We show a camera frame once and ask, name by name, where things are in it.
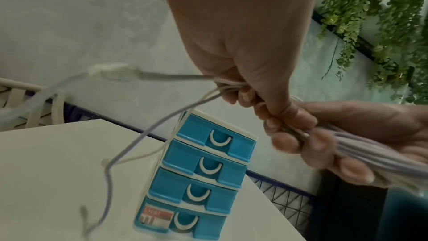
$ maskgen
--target tabletop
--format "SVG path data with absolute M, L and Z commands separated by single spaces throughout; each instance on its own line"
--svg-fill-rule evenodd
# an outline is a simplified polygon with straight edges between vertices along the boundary
M 0 240 L 82 240 L 106 201 L 101 163 L 114 157 L 138 133 L 104 120 L 0 133 Z M 144 139 L 128 157 L 159 148 Z M 160 240 L 133 228 L 133 220 L 160 153 L 114 166 L 113 201 L 91 240 Z M 303 241 L 304 238 L 245 177 L 220 240 Z

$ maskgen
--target chair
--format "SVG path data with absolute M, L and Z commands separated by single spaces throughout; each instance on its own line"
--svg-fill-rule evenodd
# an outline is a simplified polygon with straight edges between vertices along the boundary
M 44 88 L 45 87 L 38 85 L 0 78 L 0 100 L 5 100 L 3 108 L 13 108 L 23 103 L 26 100 L 26 91 L 35 93 Z M 1 124 L 0 131 L 44 126 L 47 124 L 41 123 L 41 120 L 48 115 L 51 115 L 51 124 L 63 124 L 64 102 L 65 94 L 59 92 L 52 97 L 52 105 L 49 103 L 41 104 L 28 115 L 21 116 L 19 120 L 12 120 L 6 124 Z

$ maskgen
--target label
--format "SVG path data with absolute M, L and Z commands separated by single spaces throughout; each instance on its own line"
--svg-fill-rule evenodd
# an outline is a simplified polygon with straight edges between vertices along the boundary
M 174 212 L 146 204 L 140 215 L 140 222 L 150 226 L 168 229 Z

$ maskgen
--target bundle of cables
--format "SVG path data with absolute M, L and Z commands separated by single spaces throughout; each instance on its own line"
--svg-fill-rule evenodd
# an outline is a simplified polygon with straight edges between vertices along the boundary
M 38 92 L 32 98 L 28 99 L 21 105 L 15 108 L 4 108 L 0 110 L 0 124 L 18 118 L 24 115 L 27 112 L 30 112 L 32 109 L 38 105 L 44 103 L 48 98 L 53 96 L 58 91 L 70 86 L 72 83 L 88 79 L 88 78 L 102 78 L 107 80 L 116 80 L 116 81 L 131 81 L 131 80 L 154 80 L 154 81 L 183 81 L 183 80 L 209 80 L 215 81 L 217 83 L 225 84 L 223 87 L 218 87 L 206 95 L 204 95 L 199 101 L 185 106 L 181 109 L 170 113 L 164 118 L 157 121 L 155 124 L 150 126 L 145 130 L 141 135 L 139 135 L 133 142 L 131 142 L 125 149 L 123 149 L 119 154 L 117 154 L 113 159 L 105 162 L 104 167 L 104 176 L 107 183 L 107 201 L 105 205 L 104 212 L 102 213 L 100 219 L 92 224 L 90 227 L 86 228 L 84 231 L 84 236 L 87 237 L 89 234 L 99 227 L 104 220 L 106 219 L 110 206 L 111 200 L 113 197 L 113 183 L 111 179 L 111 168 L 120 163 L 124 163 L 130 160 L 140 159 L 152 154 L 155 154 L 161 150 L 164 150 L 165 147 L 171 142 L 175 134 L 178 132 L 180 127 L 186 121 L 187 117 L 193 111 L 196 106 L 208 103 L 218 97 L 221 97 L 225 93 L 232 91 L 238 91 L 241 87 L 245 86 L 245 83 L 232 82 L 224 80 L 221 78 L 216 78 L 206 75 L 168 75 L 162 73 L 152 73 L 145 72 L 136 66 L 131 66 L 123 63 L 112 63 L 112 64 L 100 64 L 95 65 L 86 71 L 79 73 L 77 75 L 71 76 L 51 87 L 48 87 L 41 92 Z M 185 114 L 182 118 L 179 119 L 179 123 L 173 130 L 171 137 L 164 143 L 164 145 L 152 152 L 147 154 L 122 159 L 126 154 L 128 154 L 140 141 L 142 141 L 147 135 L 149 135 L 155 128 L 169 120 L 170 118 L 188 111 L 188 114 Z M 355 136 L 350 133 L 347 133 L 337 127 L 329 125 L 327 127 L 331 130 L 337 140 L 337 155 L 341 157 L 351 157 L 358 159 L 366 163 L 377 175 L 381 176 L 388 182 L 393 185 L 402 187 L 404 189 L 410 190 L 417 194 L 422 194 L 427 187 L 428 183 L 428 165 L 413 161 L 397 151 L 391 149 L 390 147 L 378 143 L 376 141 Z M 284 125 L 284 131 L 292 133 L 300 140 L 305 141 L 309 136 L 309 131 L 300 131 L 293 129 L 289 126 Z

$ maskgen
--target white drawer handle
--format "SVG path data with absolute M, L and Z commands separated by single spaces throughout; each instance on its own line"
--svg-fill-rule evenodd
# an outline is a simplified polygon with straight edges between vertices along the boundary
M 222 164 L 220 163 L 220 164 L 217 166 L 217 168 L 215 168 L 215 169 L 213 169 L 213 170 L 207 170 L 207 169 L 204 167 L 204 158 L 203 158 L 203 157 L 201 157 L 201 160 L 199 160 L 199 167 L 201 168 L 201 170 L 202 170 L 202 172 L 203 172 L 203 173 L 208 174 L 208 175 L 211 175 L 211 174 L 217 173 L 217 172 L 222 168 Z
M 175 214 L 175 216 L 174 216 L 174 224 L 177 227 L 177 229 L 182 230 L 182 231 L 187 231 L 187 230 L 191 229 L 196 224 L 198 219 L 199 218 L 196 216 L 195 219 L 192 221 L 192 223 L 187 224 L 187 225 L 181 225 L 178 222 L 178 212 L 177 212 L 177 214 Z
M 211 133 L 210 133 L 210 141 L 211 141 L 211 143 L 212 143 L 212 144 L 214 144 L 214 145 L 216 145 L 216 146 L 218 146 L 218 147 L 226 146 L 226 145 L 227 145 L 227 144 L 229 144 L 229 142 L 232 140 L 232 138 L 231 138 L 231 137 L 228 137 L 228 138 L 226 139 L 226 141 L 225 141 L 225 142 L 220 143 L 220 142 L 217 142 L 217 141 L 215 141 L 215 140 L 214 140 L 213 135 L 214 135 L 214 130 L 211 130 Z
M 192 192 L 190 192 L 190 188 L 192 187 L 192 185 L 189 185 L 188 187 L 187 187 L 187 196 L 189 197 L 189 199 L 191 199 L 192 201 L 203 201 L 203 200 L 205 200 L 209 195 L 210 195 L 210 192 L 211 192 L 211 190 L 207 190 L 206 192 L 205 192 L 205 195 L 203 195 L 203 196 L 200 196 L 200 197 L 195 197 L 195 196 L 193 196 L 192 195 Z

